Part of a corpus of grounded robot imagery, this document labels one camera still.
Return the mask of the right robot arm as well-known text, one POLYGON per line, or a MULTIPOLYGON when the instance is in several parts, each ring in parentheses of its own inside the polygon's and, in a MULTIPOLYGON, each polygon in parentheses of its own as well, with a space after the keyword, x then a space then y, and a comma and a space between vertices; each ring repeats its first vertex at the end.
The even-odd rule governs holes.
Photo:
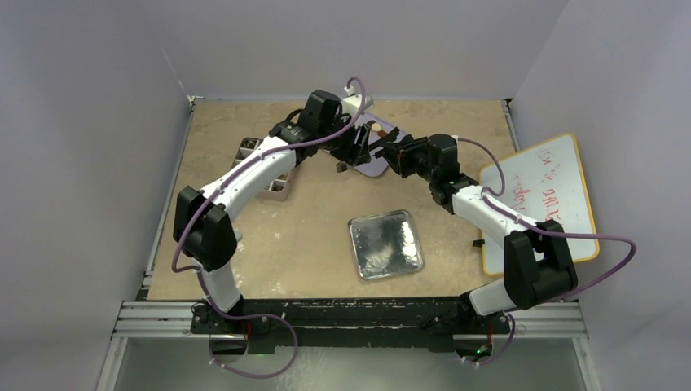
POLYGON ((503 251, 502 278, 461 296, 457 319, 463 329, 475 332, 492 314, 527 310, 577 288, 574 261, 560 223, 523 219, 492 203, 489 190, 462 173, 457 138, 434 134, 397 140, 398 133, 393 129, 376 141, 375 157, 384 159, 402 178, 413 174, 423 178, 436 204, 474 224, 503 251))

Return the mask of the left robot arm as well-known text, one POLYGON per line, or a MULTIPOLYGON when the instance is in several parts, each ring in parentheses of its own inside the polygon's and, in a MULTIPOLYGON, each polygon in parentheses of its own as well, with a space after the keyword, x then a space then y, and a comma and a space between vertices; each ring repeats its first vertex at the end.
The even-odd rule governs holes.
POLYGON ((242 295, 231 265, 241 240, 233 227, 244 207, 279 176, 296 168, 318 150, 344 152, 354 166, 363 151, 365 134, 356 125, 373 104, 363 92, 351 88, 340 98, 314 90, 303 108, 276 123, 248 157, 229 172, 196 190, 184 187, 177 196, 174 215, 174 257, 192 259, 189 267, 200 280, 211 322, 232 333, 243 322, 242 295))

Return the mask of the silver metal box lid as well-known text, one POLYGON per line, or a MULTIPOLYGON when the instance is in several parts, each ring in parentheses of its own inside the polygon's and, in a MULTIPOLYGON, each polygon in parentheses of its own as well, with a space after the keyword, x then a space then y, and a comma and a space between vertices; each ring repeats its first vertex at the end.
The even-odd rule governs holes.
POLYGON ((356 217, 348 222, 348 229, 362 279, 383 279, 423 269, 420 242, 407 210, 356 217))

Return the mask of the black metal tongs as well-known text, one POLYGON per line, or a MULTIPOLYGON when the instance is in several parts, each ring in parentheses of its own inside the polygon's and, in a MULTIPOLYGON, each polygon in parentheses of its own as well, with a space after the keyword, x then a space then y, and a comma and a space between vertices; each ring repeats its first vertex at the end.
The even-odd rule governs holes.
POLYGON ((336 140, 329 154, 338 160, 336 171, 343 173, 354 169, 369 178, 380 177, 388 164, 378 155, 382 145, 397 140, 398 127, 385 130, 376 121, 352 127, 336 140))

